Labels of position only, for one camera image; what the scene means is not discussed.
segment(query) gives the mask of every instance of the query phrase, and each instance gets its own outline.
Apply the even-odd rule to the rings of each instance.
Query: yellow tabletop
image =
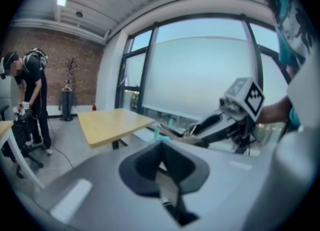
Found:
[[[13,125],[13,121],[0,121],[0,139]]]
[[[122,108],[82,112],[78,113],[78,119],[86,141],[93,149],[128,136],[155,121]]]

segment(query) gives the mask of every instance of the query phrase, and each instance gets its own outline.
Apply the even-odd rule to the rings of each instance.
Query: wooden table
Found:
[[[11,151],[19,163],[20,167],[23,169],[27,177],[39,188],[43,189],[45,186],[41,183],[41,181],[37,178],[37,176],[30,169],[27,164],[25,158],[21,154],[21,151],[17,145],[16,139],[14,137],[14,133],[12,132],[11,127],[14,125],[13,121],[0,121],[0,149],[3,147],[5,142],[9,143]]]
[[[151,125],[152,118],[118,108],[113,110],[78,113],[84,136],[92,149],[112,142],[119,148],[118,140]]]

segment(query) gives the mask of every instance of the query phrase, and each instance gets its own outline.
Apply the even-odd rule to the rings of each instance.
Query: teal shirt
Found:
[[[287,12],[289,0],[279,0],[279,1],[281,4],[281,9],[280,9],[280,19],[281,19]],[[278,40],[279,40],[279,49],[280,49],[279,61],[283,65],[291,66],[291,67],[298,69],[299,65],[297,63],[296,56],[293,54],[288,43],[283,38],[281,31],[277,27],[276,27],[275,31],[278,35]],[[298,128],[300,126],[300,121],[299,121],[298,115],[297,115],[294,108],[292,108],[290,111],[289,119],[290,119],[291,124],[294,127]]]

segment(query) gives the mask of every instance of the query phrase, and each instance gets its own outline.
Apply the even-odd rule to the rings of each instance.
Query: floor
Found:
[[[30,168],[45,186],[72,168],[69,161],[57,150],[64,153],[74,167],[96,154],[113,150],[111,145],[96,149],[89,148],[77,118],[69,122],[61,121],[59,118],[50,119],[49,132],[52,145],[55,148],[53,154],[48,156],[46,151],[41,150],[32,153],[34,158],[44,164],[44,168],[39,168],[35,163],[26,159]],[[33,198],[37,189],[32,182],[28,179],[18,178],[16,175],[17,164],[12,163],[2,153],[0,155],[3,169],[12,186]]]

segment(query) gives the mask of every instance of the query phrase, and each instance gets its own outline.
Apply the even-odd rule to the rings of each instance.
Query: white table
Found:
[[[20,152],[16,139],[14,137],[14,133],[12,132],[11,127],[14,125],[13,121],[0,121],[0,149],[3,147],[5,142],[8,141],[11,151],[19,163],[21,169],[27,175],[27,177],[40,189],[44,189],[45,186],[41,183],[41,181],[37,178],[37,176],[30,169],[27,164],[25,158]]]

